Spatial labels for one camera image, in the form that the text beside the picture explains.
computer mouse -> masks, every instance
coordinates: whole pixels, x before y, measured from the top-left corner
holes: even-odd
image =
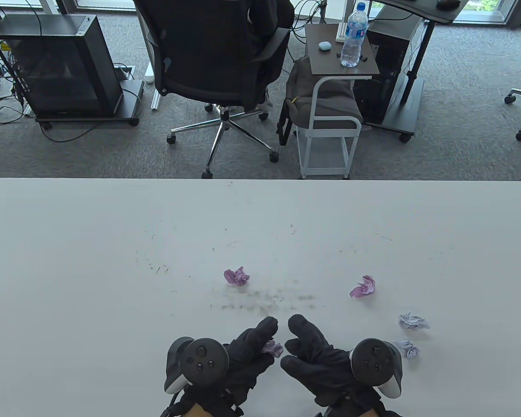
[[[461,2],[459,0],[438,0],[436,8],[442,12],[451,12],[459,7]]]

black office chair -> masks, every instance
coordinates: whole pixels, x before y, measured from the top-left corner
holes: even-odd
[[[270,161],[278,162],[279,155],[272,147],[235,121],[253,115],[261,120],[268,117],[256,106],[269,83],[280,76],[289,30],[278,28],[264,50],[254,54],[245,0],[134,2],[149,30],[158,92],[207,103],[207,111],[216,109],[219,114],[214,120],[171,129],[167,142],[175,143],[176,133],[218,125],[204,179],[212,178],[212,159],[230,127],[268,149]],[[243,106],[245,111],[230,115],[230,106]]]

computer case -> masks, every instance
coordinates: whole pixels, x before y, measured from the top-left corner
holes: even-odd
[[[380,124],[397,95],[408,70],[413,40],[422,18],[392,6],[384,6],[366,30],[366,37],[380,75],[357,80],[353,93],[365,123]]]
[[[110,117],[123,97],[94,15],[7,14],[0,55],[37,117]]]

keyboard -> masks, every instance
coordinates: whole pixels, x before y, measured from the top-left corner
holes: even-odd
[[[336,33],[336,42],[343,43],[346,40],[347,22],[338,24],[338,32]]]

water bottle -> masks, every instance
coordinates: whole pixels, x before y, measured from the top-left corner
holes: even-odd
[[[365,4],[358,3],[357,10],[347,20],[346,39],[343,42],[340,62],[344,67],[354,67],[359,63],[361,45],[368,26],[368,18],[364,12]]]

